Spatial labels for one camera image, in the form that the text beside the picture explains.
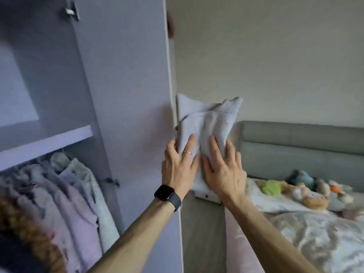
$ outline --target hand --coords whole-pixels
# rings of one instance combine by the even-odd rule
[[[192,153],[195,145],[195,134],[192,134],[184,151]],[[171,140],[164,151],[165,161],[162,162],[162,184],[174,188],[181,200],[184,199],[200,164],[200,156],[196,155],[191,164],[191,154],[184,152],[179,155],[175,149],[176,140]]]
[[[223,159],[217,146],[215,136],[210,137],[210,146],[214,160],[215,171],[212,170],[209,159],[203,157],[203,169],[209,187],[226,204],[241,195],[245,195],[246,172],[241,166],[241,154],[228,138],[226,140],[226,158]]]

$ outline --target black smartwatch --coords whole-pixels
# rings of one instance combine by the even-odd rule
[[[175,207],[174,211],[177,211],[181,205],[180,197],[175,193],[174,188],[171,188],[170,186],[161,185],[154,193],[154,196],[161,201],[171,202]]]

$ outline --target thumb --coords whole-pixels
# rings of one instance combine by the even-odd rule
[[[210,161],[206,156],[203,157],[203,171],[205,172],[206,181],[209,182],[213,174],[213,170]]]
[[[193,161],[191,164],[191,174],[193,174],[194,177],[196,176],[199,165],[200,165],[200,156],[196,155],[195,158],[193,158]]]

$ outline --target watch strap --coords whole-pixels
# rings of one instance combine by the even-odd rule
[[[174,211],[177,211],[182,203],[180,197],[178,196],[178,194],[176,194],[176,192],[173,192],[171,196],[167,199],[167,201],[171,202],[174,205],[175,207]]]

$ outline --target watch face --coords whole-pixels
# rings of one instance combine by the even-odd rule
[[[167,185],[161,185],[155,192],[154,196],[162,201],[166,201],[171,197],[173,193],[174,193],[173,188]]]

